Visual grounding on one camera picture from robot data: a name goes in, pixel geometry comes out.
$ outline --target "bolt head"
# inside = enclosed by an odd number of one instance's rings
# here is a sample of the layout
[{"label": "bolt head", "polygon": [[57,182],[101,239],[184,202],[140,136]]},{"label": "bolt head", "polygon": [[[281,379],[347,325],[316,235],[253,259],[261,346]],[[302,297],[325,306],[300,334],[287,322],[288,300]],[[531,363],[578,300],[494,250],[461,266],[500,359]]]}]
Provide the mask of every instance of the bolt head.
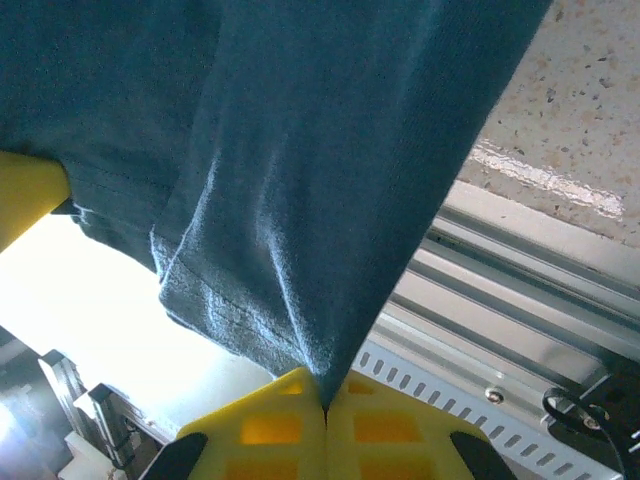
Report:
[{"label": "bolt head", "polygon": [[487,390],[484,392],[484,395],[487,400],[489,400],[489,402],[493,403],[494,405],[500,405],[502,402],[504,402],[504,393],[502,393],[497,388],[487,388]]}]

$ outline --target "black cable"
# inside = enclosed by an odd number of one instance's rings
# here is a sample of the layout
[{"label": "black cable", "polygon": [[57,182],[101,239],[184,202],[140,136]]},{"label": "black cable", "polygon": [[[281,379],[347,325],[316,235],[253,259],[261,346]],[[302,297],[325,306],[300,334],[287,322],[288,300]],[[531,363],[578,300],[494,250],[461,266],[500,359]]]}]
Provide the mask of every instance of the black cable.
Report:
[{"label": "black cable", "polygon": [[[591,430],[587,428],[579,419],[561,412],[553,405],[551,405],[551,402],[549,401],[551,398],[564,399],[573,403],[586,415],[593,418],[600,426],[600,430]],[[624,438],[626,437],[617,431],[615,425],[607,420],[605,414],[603,414],[599,409],[594,408],[591,405],[587,405],[587,403],[585,403],[583,400],[576,397],[575,395],[572,395],[562,388],[550,388],[549,390],[547,390],[542,397],[542,407],[544,408],[545,412],[549,414],[549,416],[551,416],[554,420],[566,426],[567,428],[575,430],[576,432],[582,433],[584,435],[588,435],[592,438],[607,440],[613,448],[616,459],[618,460],[622,478],[624,480],[640,480],[640,472],[638,472],[638,469],[635,466],[635,462],[625,445]]]}]

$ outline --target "speckled floor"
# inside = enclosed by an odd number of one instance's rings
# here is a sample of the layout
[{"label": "speckled floor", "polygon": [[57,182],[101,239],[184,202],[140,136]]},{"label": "speckled floor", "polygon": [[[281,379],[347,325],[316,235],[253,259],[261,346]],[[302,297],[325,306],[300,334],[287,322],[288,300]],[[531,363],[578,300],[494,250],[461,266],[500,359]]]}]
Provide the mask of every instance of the speckled floor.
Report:
[{"label": "speckled floor", "polygon": [[640,0],[554,2],[459,180],[640,248]]}]

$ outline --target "perforated metal strip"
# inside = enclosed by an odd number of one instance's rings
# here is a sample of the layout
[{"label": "perforated metal strip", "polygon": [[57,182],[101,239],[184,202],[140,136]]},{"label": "perforated metal strip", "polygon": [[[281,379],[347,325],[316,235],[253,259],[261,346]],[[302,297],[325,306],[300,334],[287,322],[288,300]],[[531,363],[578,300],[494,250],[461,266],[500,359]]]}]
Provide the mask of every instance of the perforated metal strip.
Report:
[{"label": "perforated metal strip", "polygon": [[362,346],[353,368],[480,427],[496,450],[526,469],[554,480],[605,480],[613,470],[506,415],[500,407],[475,398],[403,358],[377,333]]}]

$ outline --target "yellow plastic part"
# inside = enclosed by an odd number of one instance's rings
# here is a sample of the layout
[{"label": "yellow plastic part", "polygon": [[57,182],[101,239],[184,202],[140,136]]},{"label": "yellow plastic part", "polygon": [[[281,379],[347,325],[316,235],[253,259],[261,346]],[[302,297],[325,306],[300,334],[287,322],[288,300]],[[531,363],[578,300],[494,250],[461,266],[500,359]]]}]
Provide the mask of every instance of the yellow plastic part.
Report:
[{"label": "yellow plastic part", "polygon": [[0,152],[0,252],[70,193],[59,163]]},{"label": "yellow plastic part", "polygon": [[325,417],[298,369],[184,427],[209,440],[189,480],[473,480],[449,435],[475,426],[356,372]]},{"label": "yellow plastic part", "polygon": [[329,480],[473,480],[449,435],[470,423],[350,372],[327,417]]},{"label": "yellow plastic part", "polygon": [[189,480],[326,480],[324,412],[305,369],[184,427],[209,440]]}]

